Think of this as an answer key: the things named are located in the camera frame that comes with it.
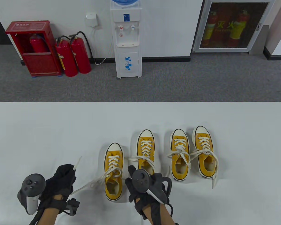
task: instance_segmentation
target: power outlet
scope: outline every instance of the power outlet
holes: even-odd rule
[[[85,25],[89,27],[98,26],[97,14],[88,13],[85,16]]]

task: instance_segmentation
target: white rubber sole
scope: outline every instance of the white rubber sole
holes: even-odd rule
[[[193,141],[193,145],[194,145],[194,147],[195,147],[195,149],[196,149],[196,144],[195,144],[195,136],[196,136],[196,130],[197,130],[197,128],[198,127],[202,127],[202,126],[197,126],[195,129],[194,129],[194,131],[193,131],[193,135],[192,135],[192,141]],[[203,177],[203,178],[205,178],[205,179],[210,179],[210,178],[212,178],[213,176],[211,176],[211,177],[206,177],[204,174],[202,174],[202,172],[201,172],[201,169],[200,169],[200,162],[199,162],[199,157],[198,157],[198,170],[199,170],[199,173],[200,173],[200,175]]]
[[[174,135],[174,133],[175,133],[176,130],[174,130],[174,131],[172,132],[171,137],[170,137],[170,152],[172,152],[172,139],[173,139],[173,135]],[[187,137],[187,134],[186,134],[186,133],[185,133],[185,136],[186,136],[186,139],[187,139],[187,143],[189,144],[189,138]],[[179,182],[182,182],[182,181],[184,181],[184,180],[187,178],[187,176],[188,176],[188,174],[189,174],[189,171],[187,172],[187,175],[186,175],[186,177],[185,177],[184,179],[182,179],[182,180],[176,179],[176,178],[174,177],[174,175],[173,175],[172,157],[171,157],[171,174],[172,174],[172,177],[174,178],[174,180],[179,181]]]
[[[124,152],[123,152],[122,146],[121,146],[119,143],[116,143],[116,144],[118,144],[118,145],[120,146],[120,149],[121,149],[121,151],[122,151],[122,155],[123,155],[123,169],[124,169],[124,163],[125,163]],[[108,147],[108,148],[106,149],[106,151],[105,151],[105,157],[104,157],[104,161],[103,161],[104,173],[105,173],[105,158],[106,158],[106,154],[107,154],[107,151],[108,151],[109,147]],[[122,192],[121,192],[121,195],[120,195],[117,199],[115,199],[115,200],[112,200],[112,199],[108,198],[108,197],[107,197],[107,194],[106,194],[106,191],[105,191],[105,196],[106,196],[106,198],[107,198],[109,201],[112,201],[112,202],[119,200],[119,199],[121,198],[122,194],[123,194],[123,183],[122,183]]]
[[[142,132],[140,132],[140,134],[137,136],[136,147],[135,147],[135,155],[132,155],[131,157],[137,156],[138,140],[139,140],[139,138],[140,138],[140,135],[141,135],[145,130],[143,130]],[[155,139],[155,137],[154,137],[153,132],[152,132],[152,131],[150,131],[150,132],[151,132],[151,134],[152,134],[152,136],[153,136],[153,139],[154,139],[154,163],[155,163],[155,155],[156,155],[157,145],[156,145],[156,139]]]

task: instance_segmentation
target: white shoelace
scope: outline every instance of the white shoelace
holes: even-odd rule
[[[101,177],[87,183],[86,185],[77,189],[70,195],[73,195],[89,186],[91,188],[96,188],[97,186],[102,185],[105,182],[105,178],[109,177],[111,175],[111,172],[113,172],[113,171],[116,171],[116,170],[119,171],[119,175],[114,175],[114,177],[120,177],[122,175],[122,170],[121,170],[121,168],[119,168],[119,160],[120,160],[119,155],[108,156],[108,170]]]
[[[191,160],[195,159],[197,156],[200,154],[205,154],[205,155],[211,155],[215,159],[215,174],[212,177],[212,189],[215,187],[216,181],[217,181],[217,176],[218,176],[218,158],[217,156],[213,153],[213,151],[210,150],[210,141],[208,137],[198,137],[199,143],[201,143],[201,146],[203,147],[202,150],[196,149],[195,152],[191,153],[190,156],[192,156]]]
[[[189,153],[187,153],[186,151],[185,151],[185,149],[186,149],[186,140],[185,139],[174,139],[174,141],[175,141],[175,143],[174,143],[174,145],[177,145],[176,147],[175,147],[175,149],[176,149],[176,151],[172,151],[170,154],[168,154],[167,156],[168,157],[171,157],[171,156],[173,156],[173,155],[180,155],[181,156],[181,158],[184,160],[184,162],[186,163],[186,165],[188,166],[188,168],[189,169],[191,169],[192,168],[192,165],[191,165],[191,161],[189,160],[189,161],[187,161],[186,160],[186,158],[185,158],[185,156],[187,155],[188,157],[189,157],[189,159],[190,159],[190,156],[189,156]]]
[[[129,158],[130,161],[138,161],[139,159],[146,160],[150,166],[152,166],[153,171],[155,172],[154,162],[150,159],[152,141],[141,141],[140,142],[141,150],[143,155],[137,155]]]

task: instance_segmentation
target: vr controller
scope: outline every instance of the vr controller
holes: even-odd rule
[[[45,187],[46,180],[42,175],[38,173],[29,175],[23,181],[22,188],[18,192],[18,200],[29,215],[33,215],[37,212],[38,200],[42,195]],[[79,204],[80,202],[76,201],[76,199],[74,198],[68,200],[65,210],[69,210],[70,213],[66,211],[64,211],[64,213],[70,216],[74,216],[79,207]]]
[[[156,173],[155,178],[153,180],[146,170],[138,169],[132,175],[132,184],[138,192],[147,193],[159,203],[167,204],[172,190],[172,180],[168,177],[162,177],[161,173]],[[167,183],[166,192],[162,190],[163,182]]]

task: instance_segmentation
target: white rubber toe cap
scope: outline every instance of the white rubber toe cap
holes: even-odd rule
[[[144,130],[143,132],[141,132],[140,137],[153,137],[153,134],[149,130]]]
[[[182,137],[186,137],[186,134],[184,133],[183,130],[177,129],[177,130],[175,130],[175,132],[173,133],[173,136],[182,136]]]
[[[202,133],[202,134],[209,134],[208,131],[203,126],[199,126],[195,129],[196,133]]]
[[[121,146],[118,143],[112,143],[107,149],[107,151],[121,151],[121,150],[122,150]]]

